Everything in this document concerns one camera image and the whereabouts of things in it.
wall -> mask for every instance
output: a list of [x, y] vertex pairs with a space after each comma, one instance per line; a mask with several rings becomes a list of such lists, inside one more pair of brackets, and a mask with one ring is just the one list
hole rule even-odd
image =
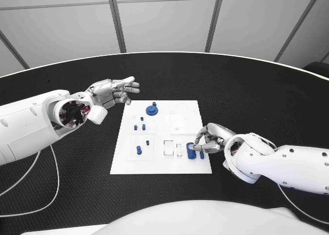
[[0, 0], [0, 76], [137, 51], [329, 63], [329, 0]]

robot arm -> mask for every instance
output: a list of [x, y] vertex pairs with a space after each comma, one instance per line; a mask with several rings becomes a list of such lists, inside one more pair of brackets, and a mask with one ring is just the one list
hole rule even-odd
[[56, 90], [0, 106], [0, 165], [15, 161], [75, 131], [86, 119], [101, 124], [115, 103], [138, 93], [134, 77], [102, 80], [85, 92]]
[[[197, 145], [204, 135], [204, 145]], [[329, 195], [329, 149], [275, 145], [253, 133], [236, 135], [223, 126], [209, 123], [197, 133], [196, 151], [225, 150], [223, 167], [245, 182], [264, 175], [277, 184]]]

small blue part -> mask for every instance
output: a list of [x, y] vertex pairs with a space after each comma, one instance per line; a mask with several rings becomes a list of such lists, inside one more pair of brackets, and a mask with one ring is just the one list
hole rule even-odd
[[190, 150], [189, 147], [187, 147], [187, 158], [189, 158], [189, 159], [194, 159], [194, 158], [196, 158], [196, 152], [194, 152], [194, 150]]
[[141, 154], [141, 147], [140, 146], [135, 147], [135, 152], [138, 155]]
[[152, 105], [145, 108], [147, 115], [152, 116], [158, 112], [158, 109], [155, 107], [155, 102], [152, 102]]

black table surface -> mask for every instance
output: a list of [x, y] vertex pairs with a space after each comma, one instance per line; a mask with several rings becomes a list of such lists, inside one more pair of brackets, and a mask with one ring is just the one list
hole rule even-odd
[[[219, 123], [253, 132], [277, 146], [329, 148], [329, 81], [277, 64], [226, 55], [158, 52], [108, 55], [40, 67], [0, 78], [0, 105], [52, 90], [83, 91], [96, 81], [135, 77], [132, 100], [197, 100], [203, 125]], [[0, 235], [106, 224], [152, 205], [220, 200], [261, 208], [288, 208], [301, 221], [329, 231], [290, 205], [264, 176], [255, 184], [210, 155], [212, 174], [109, 175], [124, 105], [108, 109], [101, 125], [86, 124], [53, 144], [60, 190], [40, 212], [0, 218]], [[34, 156], [0, 166], [0, 193], [31, 165]], [[17, 187], [0, 197], [0, 214], [41, 208], [53, 198], [56, 170], [50, 149]], [[329, 222], [329, 196], [284, 188], [295, 205]]]

black chair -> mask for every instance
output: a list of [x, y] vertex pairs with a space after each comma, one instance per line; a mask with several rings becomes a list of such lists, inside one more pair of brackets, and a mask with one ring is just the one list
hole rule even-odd
[[303, 69], [329, 78], [329, 64], [313, 62]]

